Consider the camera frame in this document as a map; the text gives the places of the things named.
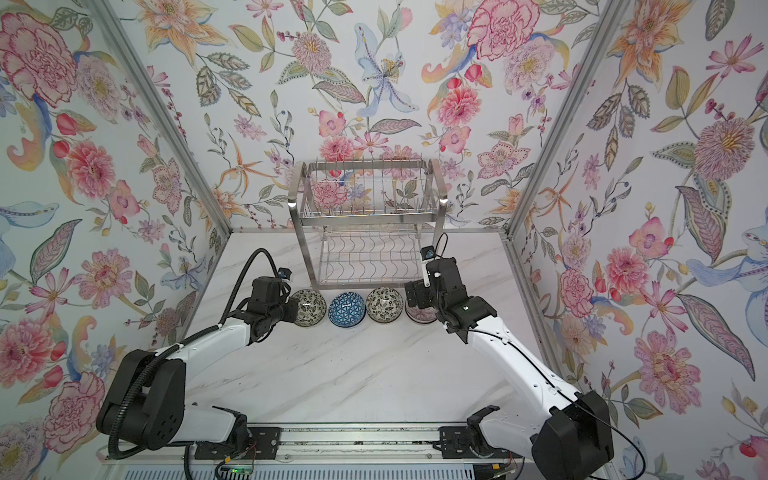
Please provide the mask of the grey green floral bowl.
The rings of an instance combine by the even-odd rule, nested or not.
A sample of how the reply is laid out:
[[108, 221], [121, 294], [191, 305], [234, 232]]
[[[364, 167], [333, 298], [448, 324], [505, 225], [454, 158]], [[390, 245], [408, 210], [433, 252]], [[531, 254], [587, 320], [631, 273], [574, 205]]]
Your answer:
[[319, 324], [326, 316], [327, 303], [319, 291], [301, 289], [291, 296], [298, 305], [295, 325], [303, 328]]

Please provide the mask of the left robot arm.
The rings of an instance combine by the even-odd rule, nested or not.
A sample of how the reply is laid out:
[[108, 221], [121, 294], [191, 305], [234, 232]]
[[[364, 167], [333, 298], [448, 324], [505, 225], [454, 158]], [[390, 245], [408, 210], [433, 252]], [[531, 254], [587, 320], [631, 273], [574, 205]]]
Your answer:
[[124, 460], [146, 450], [218, 444], [239, 455], [254, 443], [245, 414], [199, 407], [186, 399], [187, 383], [224, 357], [264, 342], [280, 323], [294, 323], [291, 272], [270, 264], [253, 280], [249, 297], [229, 296], [219, 321], [155, 351], [136, 349], [120, 362], [97, 416], [107, 457]]

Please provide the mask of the blue triangle pattern bowl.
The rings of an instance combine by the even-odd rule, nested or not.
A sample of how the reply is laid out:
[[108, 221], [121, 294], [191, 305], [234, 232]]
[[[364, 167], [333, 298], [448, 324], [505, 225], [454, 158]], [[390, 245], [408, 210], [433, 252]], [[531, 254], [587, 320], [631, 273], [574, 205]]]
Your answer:
[[340, 328], [351, 328], [365, 318], [365, 299], [356, 292], [343, 292], [335, 297], [328, 307], [330, 322]]

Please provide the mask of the green leaf pattern bowl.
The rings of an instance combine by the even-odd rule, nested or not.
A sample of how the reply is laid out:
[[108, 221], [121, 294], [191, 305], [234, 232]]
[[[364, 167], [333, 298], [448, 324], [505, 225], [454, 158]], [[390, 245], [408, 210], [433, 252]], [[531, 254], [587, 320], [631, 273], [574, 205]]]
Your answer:
[[387, 324], [397, 320], [404, 311], [402, 295], [391, 287], [378, 287], [366, 297], [368, 316], [377, 323]]

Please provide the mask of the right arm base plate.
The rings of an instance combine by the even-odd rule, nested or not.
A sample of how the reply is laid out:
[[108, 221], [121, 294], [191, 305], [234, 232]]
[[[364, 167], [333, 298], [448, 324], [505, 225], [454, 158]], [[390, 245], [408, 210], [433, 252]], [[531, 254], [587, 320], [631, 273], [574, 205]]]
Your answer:
[[520, 459], [509, 450], [489, 446], [467, 425], [441, 426], [438, 435], [438, 450], [446, 460], [509, 462]]

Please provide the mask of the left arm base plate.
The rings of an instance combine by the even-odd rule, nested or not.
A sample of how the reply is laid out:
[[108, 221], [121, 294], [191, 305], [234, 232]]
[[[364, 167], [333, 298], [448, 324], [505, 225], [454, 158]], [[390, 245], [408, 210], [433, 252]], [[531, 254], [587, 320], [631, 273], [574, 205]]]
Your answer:
[[248, 433], [233, 433], [223, 443], [201, 442], [195, 460], [275, 460], [280, 445], [280, 427], [249, 427]]

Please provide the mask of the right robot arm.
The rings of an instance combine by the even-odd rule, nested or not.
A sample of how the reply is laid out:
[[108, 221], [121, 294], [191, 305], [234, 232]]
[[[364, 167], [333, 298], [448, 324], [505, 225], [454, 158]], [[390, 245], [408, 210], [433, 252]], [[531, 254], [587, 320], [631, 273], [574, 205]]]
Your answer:
[[522, 410], [488, 405], [464, 428], [442, 427], [436, 446], [446, 459], [491, 459], [501, 451], [530, 459], [546, 479], [593, 479], [614, 458], [609, 407], [600, 394], [578, 392], [536, 358], [485, 299], [468, 294], [455, 259], [422, 251], [421, 277], [406, 283], [407, 303], [433, 308], [447, 333], [481, 353], [520, 396]]

